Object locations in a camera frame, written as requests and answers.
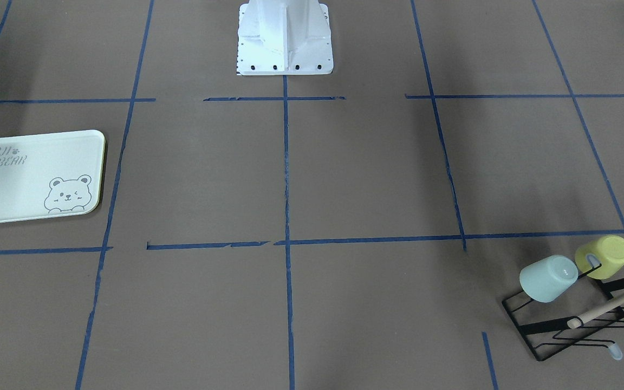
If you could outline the pale green cup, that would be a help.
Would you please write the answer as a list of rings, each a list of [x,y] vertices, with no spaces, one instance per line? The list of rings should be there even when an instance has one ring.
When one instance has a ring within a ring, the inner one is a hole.
[[[518,281],[534,301],[551,303],[579,278],[579,269],[564,255],[550,255],[520,271]]]

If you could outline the pale yellow bear tray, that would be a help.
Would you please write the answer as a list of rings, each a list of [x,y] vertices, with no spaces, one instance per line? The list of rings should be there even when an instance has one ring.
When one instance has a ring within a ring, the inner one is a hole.
[[[0,224],[91,212],[105,155],[97,130],[0,138]]]

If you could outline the yellow cup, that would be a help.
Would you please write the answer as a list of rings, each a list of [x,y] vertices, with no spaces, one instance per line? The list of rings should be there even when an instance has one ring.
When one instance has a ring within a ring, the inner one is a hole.
[[[579,272],[598,281],[614,276],[624,266],[624,238],[604,235],[575,251]]]

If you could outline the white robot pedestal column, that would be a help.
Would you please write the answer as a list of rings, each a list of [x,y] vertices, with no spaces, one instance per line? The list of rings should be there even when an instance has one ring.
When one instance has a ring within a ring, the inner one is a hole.
[[[334,70],[329,8],[319,1],[243,3],[237,35],[238,75],[327,75]]]

